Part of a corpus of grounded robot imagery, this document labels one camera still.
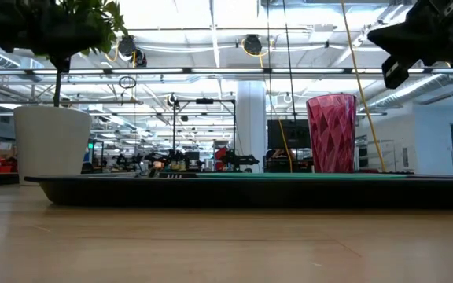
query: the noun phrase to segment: plant stem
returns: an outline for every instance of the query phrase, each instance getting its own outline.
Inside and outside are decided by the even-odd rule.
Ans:
[[[57,70],[57,78],[55,79],[55,94],[53,95],[53,106],[59,107],[59,103],[61,100],[61,79],[62,79],[62,71]]]

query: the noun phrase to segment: white pillar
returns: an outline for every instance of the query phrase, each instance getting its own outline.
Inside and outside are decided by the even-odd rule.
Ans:
[[[251,168],[253,173],[263,172],[263,157],[267,152],[267,119],[265,117],[265,83],[263,81],[240,81],[237,90],[237,154],[252,154],[260,161]]]

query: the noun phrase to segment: wooden table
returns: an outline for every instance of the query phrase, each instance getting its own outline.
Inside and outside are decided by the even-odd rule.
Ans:
[[[453,282],[453,211],[67,208],[2,186],[0,282]]]

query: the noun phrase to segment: pink faceted vase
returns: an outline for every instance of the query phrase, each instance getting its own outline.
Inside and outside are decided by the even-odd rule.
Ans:
[[[354,171],[355,96],[331,94],[307,101],[314,168],[319,173]]]

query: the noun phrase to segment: white planter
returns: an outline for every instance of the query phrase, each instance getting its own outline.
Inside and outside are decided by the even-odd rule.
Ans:
[[[92,120],[84,112],[44,106],[14,110],[20,184],[25,176],[81,173]]]

